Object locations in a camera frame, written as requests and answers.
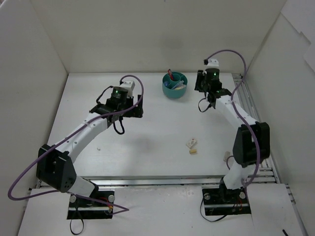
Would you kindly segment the light blue pen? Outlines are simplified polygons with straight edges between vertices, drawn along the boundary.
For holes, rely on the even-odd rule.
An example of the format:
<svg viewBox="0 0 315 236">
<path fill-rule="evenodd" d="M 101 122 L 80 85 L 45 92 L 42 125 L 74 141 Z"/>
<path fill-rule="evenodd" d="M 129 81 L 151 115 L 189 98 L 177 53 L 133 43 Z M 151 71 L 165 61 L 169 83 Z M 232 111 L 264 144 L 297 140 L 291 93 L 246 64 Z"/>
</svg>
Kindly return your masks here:
<svg viewBox="0 0 315 236">
<path fill-rule="evenodd" d="M 176 85 L 172 88 L 172 90 L 179 90 L 178 87 L 179 87 L 180 85 L 182 85 L 182 84 L 184 84 L 184 82 L 183 82 L 183 81 L 180 81 L 178 84 L 176 84 Z"/>
</svg>

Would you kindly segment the red gel pen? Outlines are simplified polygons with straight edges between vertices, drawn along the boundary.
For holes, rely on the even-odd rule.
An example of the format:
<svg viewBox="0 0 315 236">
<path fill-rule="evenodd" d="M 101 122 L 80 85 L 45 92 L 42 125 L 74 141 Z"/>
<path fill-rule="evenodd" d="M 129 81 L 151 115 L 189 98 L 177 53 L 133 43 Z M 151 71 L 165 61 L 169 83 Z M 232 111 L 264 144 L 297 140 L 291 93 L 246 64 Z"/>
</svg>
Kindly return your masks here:
<svg viewBox="0 0 315 236">
<path fill-rule="evenodd" d="M 173 73 L 172 73 L 171 69 L 168 69 L 167 72 L 168 72 L 168 75 L 169 75 L 170 79 L 172 81 L 174 81 L 174 77 L 173 77 Z"/>
</svg>

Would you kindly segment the white boxed eraser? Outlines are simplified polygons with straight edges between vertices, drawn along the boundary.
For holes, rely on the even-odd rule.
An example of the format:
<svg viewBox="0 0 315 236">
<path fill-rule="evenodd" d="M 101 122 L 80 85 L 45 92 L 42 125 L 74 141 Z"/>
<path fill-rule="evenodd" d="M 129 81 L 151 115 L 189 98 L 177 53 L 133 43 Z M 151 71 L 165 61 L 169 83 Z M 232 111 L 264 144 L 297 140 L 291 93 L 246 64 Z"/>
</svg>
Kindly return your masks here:
<svg viewBox="0 0 315 236">
<path fill-rule="evenodd" d="M 186 146 L 187 146 L 189 149 L 192 149 L 196 144 L 197 144 L 197 139 L 191 138 L 191 139 L 186 143 Z"/>
</svg>

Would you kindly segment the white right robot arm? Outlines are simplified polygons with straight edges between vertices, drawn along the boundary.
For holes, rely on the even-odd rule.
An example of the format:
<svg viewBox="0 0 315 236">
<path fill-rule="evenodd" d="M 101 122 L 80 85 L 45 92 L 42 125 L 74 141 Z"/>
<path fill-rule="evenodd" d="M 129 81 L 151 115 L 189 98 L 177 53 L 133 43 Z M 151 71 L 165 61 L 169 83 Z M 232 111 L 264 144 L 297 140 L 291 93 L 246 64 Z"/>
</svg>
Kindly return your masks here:
<svg viewBox="0 0 315 236">
<path fill-rule="evenodd" d="M 195 90 L 205 95 L 209 108 L 220 112 L 236 129 L 232 150 L 234 163 L 222 178 L 218 197 L 228 203 L 235 198 L 235 190 L 246 188 L 258 172 L 259 165 L 270 156 L 270 127 L 251 117 L 232 98 L 232 93 L 223 88 L 219 79 L 220 70 L 198 70 Z"/>
</svg>

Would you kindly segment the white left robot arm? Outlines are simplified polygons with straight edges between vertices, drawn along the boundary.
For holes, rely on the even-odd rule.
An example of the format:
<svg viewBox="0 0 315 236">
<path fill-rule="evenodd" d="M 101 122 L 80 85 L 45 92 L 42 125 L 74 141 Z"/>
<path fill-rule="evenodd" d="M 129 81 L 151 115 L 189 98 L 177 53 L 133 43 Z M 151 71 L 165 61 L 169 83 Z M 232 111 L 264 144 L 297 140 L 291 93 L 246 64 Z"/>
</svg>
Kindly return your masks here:
<svg viewBox="0 0 315 236">
<path fill-rule="evenodd" d="M 113 87 L 110 98 L 104 104 L 99 101 L 82 125 L 69 135 L 61 145 L 43 145 L 38 152 L 36 176 L 59 192 L 81 196 L 81 201 L 91 207 L 98 201 L 98 187 L 77 175 L 73 164 L 84 148 L 101 132 L 123 118 L 141 118 L 142 100 L 133 103 L 134 83 L 127 81 Z"/>
</svg>

